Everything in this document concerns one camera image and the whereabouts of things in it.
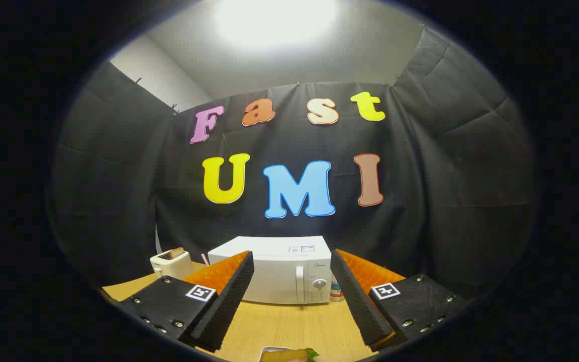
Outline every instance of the food item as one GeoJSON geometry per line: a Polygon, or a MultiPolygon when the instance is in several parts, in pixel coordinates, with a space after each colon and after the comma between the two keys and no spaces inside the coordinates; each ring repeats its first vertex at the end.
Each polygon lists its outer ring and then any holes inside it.
{"type": "Polygon", "coordinates": [[[370,293],[370,289],[374,286],[381,286],[386,283],[399,282],[404,280],[398,273],[391,272],[390,270],[383,268],[375,263],[362,259],[356,255],[352,255],[349,252],[336,249],[336,252],[341,256],[341,259],[347,264],[354,278],[363,289],[363,292],[367,296],[370,293]]]}
{"type": "Polygon", "coordinates": [[[184,252],[184,248],[178,247],[169,252],[169,260],[174,259],[175,257],[180,256],[184,252]]]}
{"type": "Polygon", "coordinates": [[[214,265],[207,266],[192,275],[183,278],[183,281],[198,284],[199,286],[209,287],[216,289],[216,293],[220,295],[223,288],[232,278],[235,271],[243,263],[245,257],[249,251],[244,251],[240,254],[228,257],[227,259],[221,260],[214,265]]]}
{"type": "Polygon", "coordinates": [[[260,362],[315,362],[318,355],[312,348],[278,350],[263,352],[260,362]]]}

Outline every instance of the microwave knob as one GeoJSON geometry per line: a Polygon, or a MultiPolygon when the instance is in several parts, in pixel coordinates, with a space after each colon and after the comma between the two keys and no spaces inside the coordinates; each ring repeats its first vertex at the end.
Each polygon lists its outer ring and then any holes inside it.
{"type": "Polygon", "coordinates": [[[317,279],[317,280],[314,281],[314,284],[313,284],[313,285],[314,285],[314,287],[315,287],[316,289],[323,289],[324,286],[326,286],[327,284],[328,284],[328,282],[326,282],[325,280],[323,280],[323,279],[317,279]]]}

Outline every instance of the table surface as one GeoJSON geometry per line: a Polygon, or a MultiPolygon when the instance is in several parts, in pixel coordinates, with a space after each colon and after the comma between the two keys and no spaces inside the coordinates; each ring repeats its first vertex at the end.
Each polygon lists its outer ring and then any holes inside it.
{"type": "MultiPolygon", "coordinates": [[[[195,270],[205,267],[193,264],[195,270]]],[[[121,301],[156,279],[153,273],[103,289],[121,301]]],[[[312,348],[320,354],[315,362],[346,362],[376,354],[363,344],[345,300],[319,305],[241,302],[222,348],[215,353],[197,349],[232,362],[257,362],[265,346],[312,348]]]]}

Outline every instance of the microwave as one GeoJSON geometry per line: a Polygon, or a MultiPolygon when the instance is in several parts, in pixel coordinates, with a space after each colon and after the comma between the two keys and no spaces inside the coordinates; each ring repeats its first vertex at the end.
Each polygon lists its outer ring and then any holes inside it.
{"type": "Polygon", "coordinates": [[[254,273],[243,300],[274,304],[328,303],[332,272],[322,236],[238,236],[209,252],[214,264],[250,250],[254,273]]]}

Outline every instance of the blue letter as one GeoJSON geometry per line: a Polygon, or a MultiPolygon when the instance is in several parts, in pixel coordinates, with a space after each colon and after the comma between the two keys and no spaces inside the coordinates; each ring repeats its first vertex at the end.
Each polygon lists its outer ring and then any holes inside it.
{"type": "Polygon", "coordinates": [[[281,197],[285,199],[292,214],[298,216],[308,196],[310,201],[305,208],[305,215],[332,215],[336,209],[329,201],[328,171],[331,166],[328,161],[308,163],[298,184],[287,167],[283,165],[265,167],[262,174],[269,180],[269,209],[265,211],[265,216],[278,219],[287,215],[287,211],[281,206],[281,197]]]}

